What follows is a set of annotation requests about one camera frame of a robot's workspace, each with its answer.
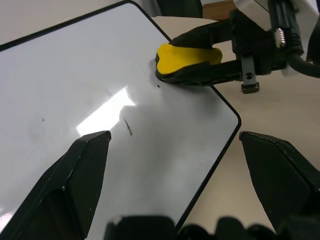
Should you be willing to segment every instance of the black whiteboard edge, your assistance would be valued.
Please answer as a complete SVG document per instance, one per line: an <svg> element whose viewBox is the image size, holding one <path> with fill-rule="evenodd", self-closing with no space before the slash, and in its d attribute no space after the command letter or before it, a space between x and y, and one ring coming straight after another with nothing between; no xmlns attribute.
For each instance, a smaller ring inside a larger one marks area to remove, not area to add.
<svg viewBox="0 0 320 240"><path fill-rule="evenodd" d="M54 25L54 26L51 26L49 28L46 28L44 30L41 30L41 31L38 31L38 32L35 32L35 33L32 33L30 35L27 35L27 36L23 36L21 38L18 38L16 40L13 40L13 41L10 41L10 42L7 42L3 45L0 45L0 52L6 50L6 49L9 49L9 48L12 48L12 47L15 47L17 45L20 45L20 44L23 44L25 42L28 42L30 40L33 40L33 39L36 39L36 38L39 38L43 35L46 35L48 33L52 33L56 30L59 30L59 29L62 29L66 26L69 26L71 24L75 24L77 22L80 22L84 19L87 19L87 18L90 18L92 16L95 16L97 14L100 14L100 13L103 13L105 11L108 11L108 10L111 10L111 9L114 9L114 8L117 8L121 5L124 5L124 4L133 4L135 5L148 19L149 21L163 34L163 36L168 40L170 41L170 37L156 24L156 22L146 13L145 10L142 9L142 7L137 4L136 2L134 1L131 1L131 0L124 0L124 1L120 1L120 2L117 2L115 4L112 4L112 5L109 5L109 6L106 6L106 7L103 7L101 9L98 9L98 10L95 10L93 12L90 12L90 13L87 13L85 15L82 15L82 16L79 16L79 17L76 17L74 19L71 19L71 20L68 20L68 21L65 21L65 22L62 22L62 23L59 23L57 25ZM179 230L184 222L186 221L188 215L190 214L192 208L195 206L198 198L200 197L201 193L203 192L203 190L205 189L207 183L209 182L211 176L213 175L213 173L215 172L217 166L219 165L221 159L223 158L223 156L225 155L227 149L229 148L231 142L233 141L233 139L235 138L236 134L238 133L240 127L241 127L241 118L240 118L240 115L236 112L236 110L231 106L231 104L221 95L221 93L214 87L212 86L211 87L213 89L213 91L215 91L215 93L224 101L224 103L233 111L233 113L236 115L237 119L238 119L238 124L237 126L235 127L232 135L230 136L229 140L227 141L226 145L224 146L224 148L222 149L221 153L219 154L218 158L216 159L216 161L214 162L213 166L211 167L210 171L208 172L208 174L206 175L206 177L204 178L202 184L200 185L200 187L198 188L198 190L196 191L195 195L193 196L191 202L189 203L188 207L186 208L186 210L184 211L184 213L182 214L180 220L177 222L175 228L177 230Z"/></svg>

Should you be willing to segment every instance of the white board surface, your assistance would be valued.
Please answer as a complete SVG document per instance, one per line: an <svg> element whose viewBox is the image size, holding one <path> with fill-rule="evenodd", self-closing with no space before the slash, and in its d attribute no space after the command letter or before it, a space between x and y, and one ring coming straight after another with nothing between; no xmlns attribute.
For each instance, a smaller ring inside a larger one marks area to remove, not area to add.
<svg viewBox="0 0 320 240"><path fill-rule="evenodd" d="M119 215L180 219L240 123L211 88L155 77L167 41L127 3L0 52L0 231L73 141L102 130L112 140L88 239Z"/></svg>

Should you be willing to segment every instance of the yellow clamp pad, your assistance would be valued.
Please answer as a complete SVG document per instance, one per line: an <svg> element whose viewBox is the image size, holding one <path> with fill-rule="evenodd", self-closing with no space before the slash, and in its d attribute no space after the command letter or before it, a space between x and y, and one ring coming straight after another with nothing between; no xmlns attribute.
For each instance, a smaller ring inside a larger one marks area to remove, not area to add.
<svg viewBox="0 0 320 240"><path fill-rule="evenodd" d="M157 70L160 74L171 74L184 67L209 62L211 65L219 64L222 52L219 48L202 49L191 47L172 46L162 44L157 51L159 61Z"/></svg>

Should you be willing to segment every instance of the beige table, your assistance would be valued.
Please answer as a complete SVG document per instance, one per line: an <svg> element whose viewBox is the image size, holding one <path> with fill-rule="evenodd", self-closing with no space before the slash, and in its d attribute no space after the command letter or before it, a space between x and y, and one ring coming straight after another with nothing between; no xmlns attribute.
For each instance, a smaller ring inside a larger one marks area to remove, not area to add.
<svg viewBox="0 0 320 240"><path fill-rule="evenodd" d="M3 1L0 10L0 44L23 37L105 7L114 0ZM156 17L171 37L210 23L206 19ZM230 42L219 45L223 61L233 59ZM306 76L283 78L279 72L258 77L260 92L241 93L239 82L217 86L242 118L242 130L274 135L290 141L320 169L320 79ZM197 223L213 232L220 216L233 215L245 225L271 226L256 196L241 143L236 138L193 208L187 223Z"/></svg>

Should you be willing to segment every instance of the metal bracket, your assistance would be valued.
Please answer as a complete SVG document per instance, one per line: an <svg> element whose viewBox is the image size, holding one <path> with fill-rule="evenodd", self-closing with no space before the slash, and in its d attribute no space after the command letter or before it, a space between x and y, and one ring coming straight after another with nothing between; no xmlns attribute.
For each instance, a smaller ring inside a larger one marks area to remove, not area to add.
<svg viewBox="0 0 320 240"><path fill-rule="evenodd" d="M242 67L242 92L244 94L252 94L259 91L259 83L256 81L256 71L254 57L241 55Z"/></svg>

